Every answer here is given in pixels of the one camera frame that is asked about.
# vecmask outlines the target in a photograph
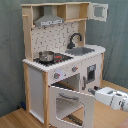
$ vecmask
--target door handle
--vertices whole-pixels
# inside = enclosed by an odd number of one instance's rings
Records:
[[[76,96],[67,96],[67,95],[65,95],[64,93],[60,93],[59,94],[61,97],[63,97],[63,98],[66,98],[66,99],[72,99],[72,100],[79,100],[79,97],[76,97]]]
[[[83,77],[83,80],[84,80],[84,87],[82,87],[82,90],[85,90],[86,88],[86,77],[85,76]]]

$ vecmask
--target countertop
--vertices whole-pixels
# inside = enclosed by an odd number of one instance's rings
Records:
[[[78,61],[82,61],[84,59],[88,59],[90,57],[97,56],[97,55],[105,52],[105,48],[103,48],[101,46],[86,44],[85,47],[94,49],[95,51],[94,52],[90,52],[90,53],[85,54],[85,55],[82,55],[82,56],[74,56],[74,55],[71,55],[71,54],[67,54],[67,53],[65,53],[65,50],[59,51],[58,53],[61,53],[61,54],[64,54],[64,55],[68,55],[70,57],[73,57],[73,59],[70,59],[70,60],[67,60],[65,62],[61,62],[61,63],[55,64],[55,65],[52,65],[52,66],[49,66],[49,67],[43,66],[43,65],[38,64],[36,62],[31,62],[31,61],[29,61],[27,59],[24,59],[23,62],[28,64],[28,65],[31,65],[31,66],[33,66],[35,68],[38,68],[39,70],[42,70],[44,72],[48,72],[48,71],[50,71],[52,69],[56,69],[58,67],[65,66],[67,64],[71,64],[71,63],[75,63],[75,62],[78,62]]]

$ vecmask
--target stovetop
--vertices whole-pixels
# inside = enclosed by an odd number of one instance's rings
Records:
[[[43,61],[40,61],[39,58],[33,59],[33,61],[36,62],[36,63],[39,63],[41,65],[44,65],[44,66],[48,67],[48,66],[52,66],[54,64],[62,63],[64,61],[73,59],[73,57],[70,57],[70,56],[67,56],[67,55],[63,55],[63,54],[60,54],[60,55],[62,56],[62,59],[59,60],[59,61],[54,60],[54,61],[50,61],[50,62],[43,62]]]

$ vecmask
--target wooden play kitchen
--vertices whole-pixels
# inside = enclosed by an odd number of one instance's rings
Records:
[[[85,45],[86,21],[106,21],[107,4],[22,4],[26,109],[45,128],[92,128],[105,49]],[[83,109],[83,121],[73,112]]]

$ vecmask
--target open oven door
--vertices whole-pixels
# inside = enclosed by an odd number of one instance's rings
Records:
[[[55,86],[49,87],[49,119],[50,124],[57,128],[93,128],[94,116],[93,96]],[[82,124],[68,122],[65,117],[81,109],[83,110]]]
[[[89,3],[88,19],[105,21],[108,15],[108,4]]]

